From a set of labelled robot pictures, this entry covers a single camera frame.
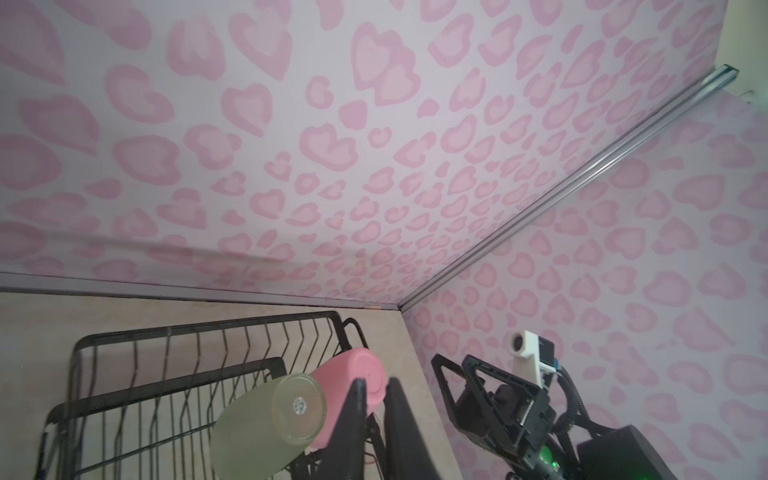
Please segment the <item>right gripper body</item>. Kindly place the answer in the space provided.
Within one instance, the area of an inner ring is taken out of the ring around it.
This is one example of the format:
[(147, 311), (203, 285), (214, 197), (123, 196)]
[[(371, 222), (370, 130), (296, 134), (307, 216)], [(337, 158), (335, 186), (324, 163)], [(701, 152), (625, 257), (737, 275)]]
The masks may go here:
[[(451, 392), (457, 398), (466, 385), (466, 380), (444, 371)], [(481, 378), (484, 387), (496, 394), (501, 405), (510, 394), (507, 387), (501, 387), (497, 380)], [(554, 420), (487, 420), (480, 412), (475, 432), (461, 432), (472, 443), (503, 459), (514, 474), (556, 474), (558, 472), (558, 449), (552, 445), (550, 432)]]

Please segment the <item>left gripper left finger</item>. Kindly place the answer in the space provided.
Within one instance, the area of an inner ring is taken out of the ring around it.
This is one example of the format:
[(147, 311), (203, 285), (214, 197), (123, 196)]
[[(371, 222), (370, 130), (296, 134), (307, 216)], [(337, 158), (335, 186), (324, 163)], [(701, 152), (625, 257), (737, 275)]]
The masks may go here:
[(364, 379), (355, 379), (323, 450), (312, 479), (360, 480), (364, 478), (367, 392)]

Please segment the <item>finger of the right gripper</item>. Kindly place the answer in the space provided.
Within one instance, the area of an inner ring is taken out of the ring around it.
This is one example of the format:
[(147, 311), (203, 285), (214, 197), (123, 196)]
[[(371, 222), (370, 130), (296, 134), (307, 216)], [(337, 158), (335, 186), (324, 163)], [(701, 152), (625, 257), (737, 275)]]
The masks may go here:
[(460, 365), (441, 354), (432, 357), (431, 365), (437, 379), (438, 387), (450, 422), (460, 432), (475, 432), (480, 419), (479, 405), (473, 392), (467, 385), (462, 393), (455, 398), (444, 371), (447, 370), (466, 380), (464, 370)]
[[(487, 420), (553, 420), (554, 409), (550, 406), (547, 392), (534, 383), (523, 380), (511, 373), (467, 355), (461, 363), (466, 385), (479, 405), (480, 412)], [(507, 387), (510, 394), (504, 405), (496, 394), (491, 394), (481, 381), (483, 377), (497, 380), (501, 387)]]

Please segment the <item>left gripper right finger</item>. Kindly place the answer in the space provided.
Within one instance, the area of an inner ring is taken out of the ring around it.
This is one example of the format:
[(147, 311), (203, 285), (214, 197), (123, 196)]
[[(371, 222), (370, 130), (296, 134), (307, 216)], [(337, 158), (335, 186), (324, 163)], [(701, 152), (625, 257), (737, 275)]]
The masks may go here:
[(386, 479), (444, 479), (431, 458), (401, 382), (390, 377), (384, 398)]

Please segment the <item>pink plastic cup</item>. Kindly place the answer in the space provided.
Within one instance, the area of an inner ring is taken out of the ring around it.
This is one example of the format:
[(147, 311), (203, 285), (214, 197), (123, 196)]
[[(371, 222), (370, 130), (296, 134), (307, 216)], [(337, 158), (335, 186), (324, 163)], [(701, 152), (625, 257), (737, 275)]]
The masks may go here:
[(323, 390), (326, 400), (325, 422), (311, 443), (314, 449), (328, 445), (352, 383), (363, 379), (366, 384), (366, 413), (373, 413), (383, 402), (388, 375), (379, 358), (360, 347), (340, 353), (310, 373)]

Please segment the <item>pale green textured cup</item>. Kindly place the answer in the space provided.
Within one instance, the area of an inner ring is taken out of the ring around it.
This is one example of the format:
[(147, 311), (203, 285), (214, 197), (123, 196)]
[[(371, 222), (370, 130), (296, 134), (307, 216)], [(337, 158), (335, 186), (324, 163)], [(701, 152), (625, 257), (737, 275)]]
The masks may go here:
[(214, 425), (210, 452), (221, 479), (268, 479), (302, 454), (327, 413), (320, 384), (308, 374), (270, 380), (237, 398)]

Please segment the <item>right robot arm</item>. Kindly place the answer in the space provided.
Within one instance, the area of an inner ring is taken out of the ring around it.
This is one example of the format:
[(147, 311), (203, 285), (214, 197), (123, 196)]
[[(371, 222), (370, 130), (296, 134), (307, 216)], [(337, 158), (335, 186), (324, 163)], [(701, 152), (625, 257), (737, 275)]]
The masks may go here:
[(569, 373), (555, 358), (541, 384), (475, 356), (431, 360), (454, 428), (502, 459), (510, 479), (671, 479), (673, 473), (632, 425), (593, 421)]

